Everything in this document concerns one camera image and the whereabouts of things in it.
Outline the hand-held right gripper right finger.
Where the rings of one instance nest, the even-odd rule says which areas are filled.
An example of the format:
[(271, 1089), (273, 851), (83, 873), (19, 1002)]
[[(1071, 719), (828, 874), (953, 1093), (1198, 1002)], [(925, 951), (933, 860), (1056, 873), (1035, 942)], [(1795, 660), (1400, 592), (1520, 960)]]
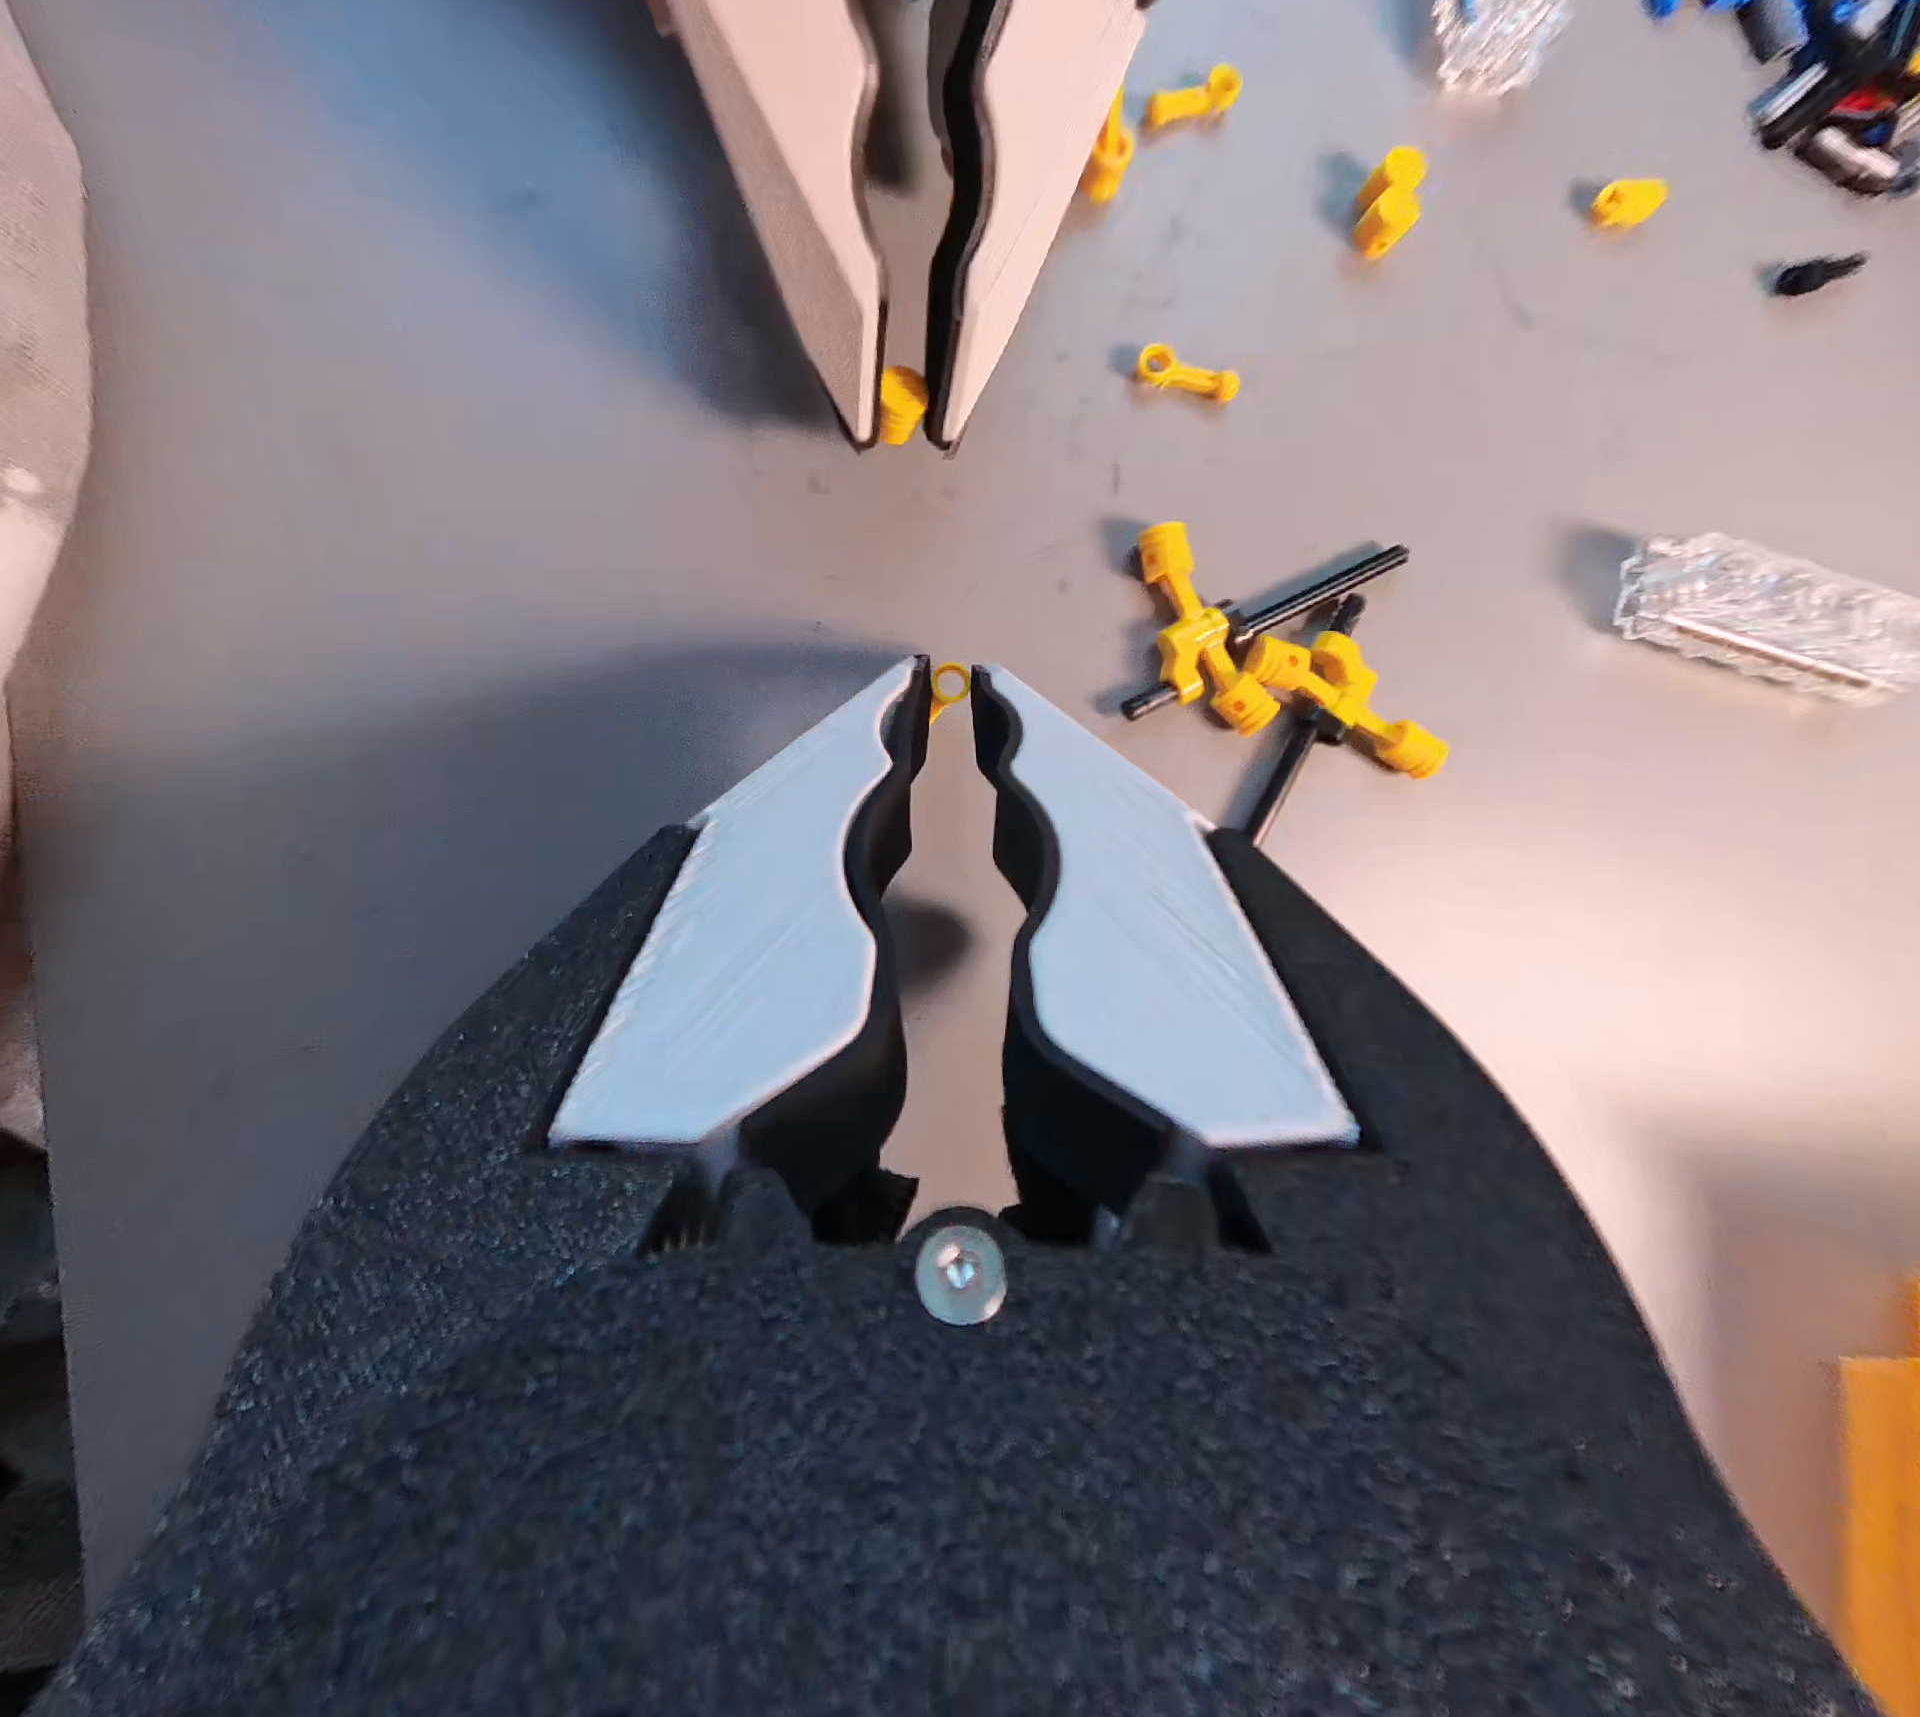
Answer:
[(1229, 833), (999, 665), (971, 668), (971, 740), (1022, 911), (1001, 1041), (1019, 1232), (1082, 1245), (1154, 1177), (1207, 1194), (1243, 1156), (1360, 1149)]

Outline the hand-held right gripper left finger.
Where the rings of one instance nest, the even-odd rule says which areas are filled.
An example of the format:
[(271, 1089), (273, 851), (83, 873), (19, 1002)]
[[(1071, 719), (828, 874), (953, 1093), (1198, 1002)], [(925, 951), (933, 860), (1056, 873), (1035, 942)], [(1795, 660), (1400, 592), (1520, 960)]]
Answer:
[(809, 1223), (876, 1177), (906, 1094), (883, 894), (930, 699), (930, 660), (900, 658), (692, 820), (552, 1151), (765, 1171)]

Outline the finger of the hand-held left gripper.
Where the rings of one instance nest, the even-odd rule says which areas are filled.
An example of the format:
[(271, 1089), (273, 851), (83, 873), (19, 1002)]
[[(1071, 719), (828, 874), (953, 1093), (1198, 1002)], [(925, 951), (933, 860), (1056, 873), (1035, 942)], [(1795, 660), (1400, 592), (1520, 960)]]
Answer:
[(854, 449), (877, 437), (885, 278), (860, 0), (664, 0), (790, 323)]
[(1082, 187), (1139, 0), (967, 0), (944, 76), (953, 200), (928, 273), (928, 434), (953, 450)]

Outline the yellow piston crank assembly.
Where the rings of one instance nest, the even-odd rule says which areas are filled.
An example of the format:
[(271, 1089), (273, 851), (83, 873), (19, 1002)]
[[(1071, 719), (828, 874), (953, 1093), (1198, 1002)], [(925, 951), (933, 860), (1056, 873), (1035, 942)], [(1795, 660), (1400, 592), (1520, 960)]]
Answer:
[(1450, 757), (1450, 744), (1423, 724), (1389, 720), (1376, 710), (1379, 675), (1353, 639), (1363, 609), (1363, 598), (1350, 592), (1336, 601), (1330, 627), (1308, 644), (1262, 633), (1239, 657), (1241, 676), (1278, 699), (1282, 723), (1278, 754), (1243, 822), (1254, 844), (1265, 842), (1321, 747), (1355, 747), (1376, 766), (1416, 781), (1436, 776)]
[(1173, 704), (1204, 702), (1217, 723), (1245, 739), (1275, 723), (1282, 699), (1313, 673), (1309, 650), (1285, 630), (1330, 618), (1338, 601), (1355, 598), (1373, 580), (1407, 564), (1411, 551), (1393, 544), (1361, 554), (1254, 609), (1200, 596), (1187, 529), (1177, 521), (1141, 529), (1134, 556), (1139, 580), (1163, 601), (1166, 622), (1155, 639), (1158, 681), (1127, 697), (1120, 715), (1137, 723)]

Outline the grey desk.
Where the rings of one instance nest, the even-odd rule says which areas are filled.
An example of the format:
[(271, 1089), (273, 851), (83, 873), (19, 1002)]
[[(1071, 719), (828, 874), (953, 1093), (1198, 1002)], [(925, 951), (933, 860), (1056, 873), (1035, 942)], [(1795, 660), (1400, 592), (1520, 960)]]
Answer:
[[(85, 175), (92, 454), (14, 704), (94, 1602), (386, 1093), (637, 848), (894, 657), (1127, 727), (1189, 524), (1259, 596), (1367, 544), (1432, 784), (1319, 753), (1272, 853), (1583, 1196), (1705, 1448), (1840, 1607), (1836, 1365), (1915, 1272), (1915, 701), (1621, 643), (1719, 530), (1915, 590), (1915, 202), (1747, 137), (1724, 20), (1576, 0), (1475, 109), (1419, 0), (1162, 0), (1219, 125), (1073, 210), (952, 457), (834, 428), (644, 0), (9, 0)], [(1426, 153), (1382, 260), (1353, 198)], [(1592, 194), (1657, 175), (1644, 226)], [(1771, 264), (1867, 251), (1806, 297)], [(1141, 345), (1232, 367), (1209, 403)]]

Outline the yellow storage bin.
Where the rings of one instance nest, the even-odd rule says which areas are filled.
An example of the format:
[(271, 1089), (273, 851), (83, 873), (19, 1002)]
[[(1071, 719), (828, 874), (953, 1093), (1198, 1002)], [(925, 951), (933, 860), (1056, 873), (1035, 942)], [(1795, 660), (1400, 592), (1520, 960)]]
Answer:
[(1836, 1367), (1837, 1644), (1888, 1714), (1918, 1713), (1918, 1278), (1891, 1356)]

